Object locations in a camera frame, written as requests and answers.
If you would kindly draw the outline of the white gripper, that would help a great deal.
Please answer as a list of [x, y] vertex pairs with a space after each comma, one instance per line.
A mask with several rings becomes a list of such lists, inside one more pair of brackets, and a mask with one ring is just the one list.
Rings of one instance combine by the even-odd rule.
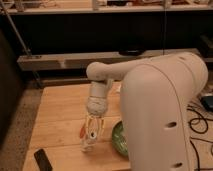
[[[98, 136], [101, 136], [104, 132], [105, 127], [105, 118], [102, 117], [105, 115], [108, 109], [108, 102], [105, 98], [98, 97], [89, 97], [87, 101], [87, 111], [90, 115], [98, 116]], [[92, 131], [92, 122], [93, 117], [90, 115], [86, 115], [85, 118], [85, 132], [89, 133]]]

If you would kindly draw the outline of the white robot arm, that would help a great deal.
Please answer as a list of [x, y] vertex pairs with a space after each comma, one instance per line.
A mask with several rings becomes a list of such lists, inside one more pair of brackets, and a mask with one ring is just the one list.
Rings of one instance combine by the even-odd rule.
[[107, 112], [109, 82], [119, 80], [120, 110], [132, 171], [194, 171], [187, 106], [205, 87], [208, 69], [191, 52], [127, 62], [93, 62], [89, 115]]

